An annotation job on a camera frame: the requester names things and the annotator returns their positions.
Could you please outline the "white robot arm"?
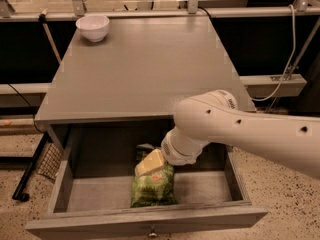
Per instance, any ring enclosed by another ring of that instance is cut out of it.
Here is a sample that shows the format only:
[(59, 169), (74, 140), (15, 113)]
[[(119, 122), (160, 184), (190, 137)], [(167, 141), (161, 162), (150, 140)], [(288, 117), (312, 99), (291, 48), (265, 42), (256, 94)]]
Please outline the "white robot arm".
[(239, 111), (233, 95), (217, 90), (179, 102), (174, 123), (161, 147), (135, 167), (137, 176), (193, 164), (204, 147), (220, 143), (320, 178), (319, 118)]

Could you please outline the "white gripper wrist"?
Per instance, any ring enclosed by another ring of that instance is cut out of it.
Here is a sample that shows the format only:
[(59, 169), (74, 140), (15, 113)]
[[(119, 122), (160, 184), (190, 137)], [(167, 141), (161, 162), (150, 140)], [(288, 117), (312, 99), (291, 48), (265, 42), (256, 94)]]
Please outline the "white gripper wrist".
[(157, 171), (165, 166), (165, 160), (174, 166), (195, 164), (203, 148), (208, 144), (207, 140), (192, 139), (174, 127), (162, 140), (161, 150), (139, 153), (141, 161), (135, 167), (135, 175), (140, 177)]

